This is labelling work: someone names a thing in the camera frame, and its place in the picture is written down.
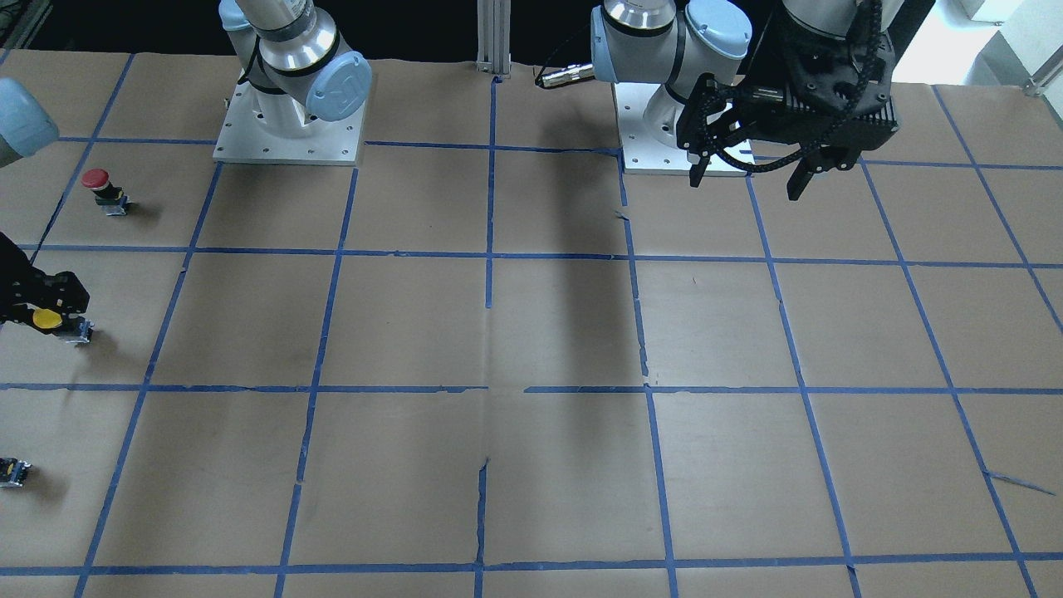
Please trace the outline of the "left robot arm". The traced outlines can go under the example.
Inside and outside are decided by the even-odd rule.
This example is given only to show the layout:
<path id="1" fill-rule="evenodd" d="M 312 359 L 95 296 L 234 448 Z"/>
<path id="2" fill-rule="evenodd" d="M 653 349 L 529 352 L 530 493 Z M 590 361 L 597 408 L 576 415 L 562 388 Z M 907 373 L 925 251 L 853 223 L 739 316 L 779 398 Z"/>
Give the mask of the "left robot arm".
<path id="1" fill-rule="evenodd" d="M 540 71 L 536 86 L 587 79 L 649 84 L 649 124 L 684 152 L 698 187 L 714 159 L 745 174 L 794 173 L 798 200 L 819 174 L 850 170 L 899 131 L 889 24 L 899 1 L 782 1 L 760 34 L 729 1 L 604 1 L 588 64 Z"/>

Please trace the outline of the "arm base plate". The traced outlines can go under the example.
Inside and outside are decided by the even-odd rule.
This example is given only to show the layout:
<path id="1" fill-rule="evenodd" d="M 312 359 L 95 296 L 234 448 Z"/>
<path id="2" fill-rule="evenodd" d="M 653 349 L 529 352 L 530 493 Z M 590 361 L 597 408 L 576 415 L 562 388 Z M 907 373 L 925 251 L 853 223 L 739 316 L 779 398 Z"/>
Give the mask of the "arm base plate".
<path id="1" fill-rule="evenodd" d="M 249 82 L 229 96 L 213 160 L 224 164 L 354 167 L 360 158 L 368 103 L 338 121 L 316 118 L 289 96 Z"/>
<path id="2" fill-rule="evenodd" d="M 627 171 L 632 174 L 688 175 L 690 153 L 713 148 L 698 140 L 698 112 L 669 93 L 665 84 L 620 82 L 614 84 L 615 124 L 622 141 Z M 718 153 L 705 177 L 744 177 Z"/>

